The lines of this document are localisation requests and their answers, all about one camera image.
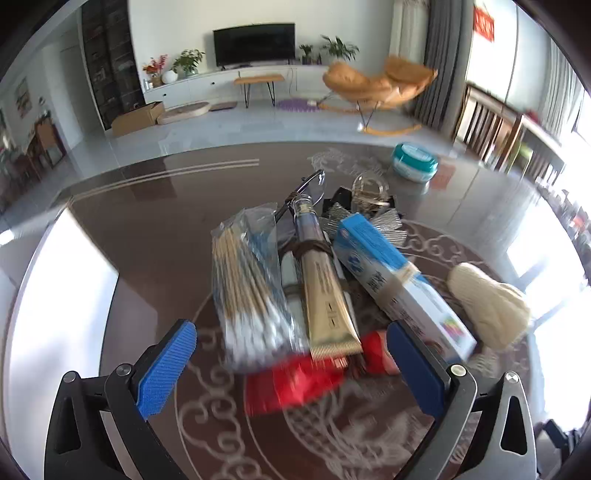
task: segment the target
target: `screw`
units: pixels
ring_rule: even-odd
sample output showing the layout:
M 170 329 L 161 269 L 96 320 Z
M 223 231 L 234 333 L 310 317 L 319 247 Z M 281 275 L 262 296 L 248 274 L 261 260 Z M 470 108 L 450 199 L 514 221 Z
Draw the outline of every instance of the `screw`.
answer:
M 466 375 L 466 369 L 461 365 L 452 365 L 450 370 L 456 377 L 463 377 L 464 375 Z
M 120 366 L 117 367 L 117 375 L 119 375 L 120 377 L 124 377 L 126 375 L 129 375 L 129 372 L 131 372 L 131 365 L 130 364 L 121 364 Z
M 75 379 L 76 379 L 76 372 L 74 372 L 74 371 L 67 372 L 62 378 L 62 380 L 65 383 L 73 382 Z
M 519 375 L 517 375 L 515 372 L 507 372 L 505 374 L 505 378 L 509 383 L 517 383 L 519 381 Z

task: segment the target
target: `gold tube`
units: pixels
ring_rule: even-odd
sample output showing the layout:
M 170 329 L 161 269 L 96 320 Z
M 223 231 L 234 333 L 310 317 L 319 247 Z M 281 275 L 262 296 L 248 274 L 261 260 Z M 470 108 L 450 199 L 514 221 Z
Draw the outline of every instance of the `gold tube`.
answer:
M 292 208 L 298 240 L 324 241 L 309 197 L 297 196 Z M 302 255 L 300 262 L 312 358 L 321 360 L 361 353 L 361 342 L 332 257 L 325 252 L 309 250 Z

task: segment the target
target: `white sponge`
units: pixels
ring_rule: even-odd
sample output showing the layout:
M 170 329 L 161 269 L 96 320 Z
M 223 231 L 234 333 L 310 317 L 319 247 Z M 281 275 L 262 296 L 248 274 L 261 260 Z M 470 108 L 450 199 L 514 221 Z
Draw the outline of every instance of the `white sponge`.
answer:
M 507 348 L 530 324 L 531 310 L 524 295 L 513 285 L 498 283 L 474 265 L 455 266 L 447 286 L 462 302 L 482 342 L 493 350 Z

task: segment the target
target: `flower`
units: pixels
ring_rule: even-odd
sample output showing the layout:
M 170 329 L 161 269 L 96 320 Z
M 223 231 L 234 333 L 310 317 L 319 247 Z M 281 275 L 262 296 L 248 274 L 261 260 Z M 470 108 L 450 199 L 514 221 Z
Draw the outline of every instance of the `flower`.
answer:
M 168 55 L 160 55 L 158 57 L 158 60 L 156 60 L 152 57 L 152 59 L 150 60 L 150 63 L 147 65 L 144 65 L 142 70 L 144 72 L 146 72 L 148 75 L 155 77 L 156 75 L 159 75 L 160 73 L 162 73 L 162 69 L 164 67 L 164 64 L 166 63 L 167 58 L 168 58 Z

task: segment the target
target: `blue white box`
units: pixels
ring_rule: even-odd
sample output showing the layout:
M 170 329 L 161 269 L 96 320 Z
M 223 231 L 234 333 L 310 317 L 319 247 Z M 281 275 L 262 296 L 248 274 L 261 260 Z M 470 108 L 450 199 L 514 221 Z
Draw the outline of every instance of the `blue white box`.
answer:
M 392 320 L 404 318 L 447 363 L 468 359 L 476 340 L 466 326 L 363 215 L 341 221 L 333 246 L 341 263 Z

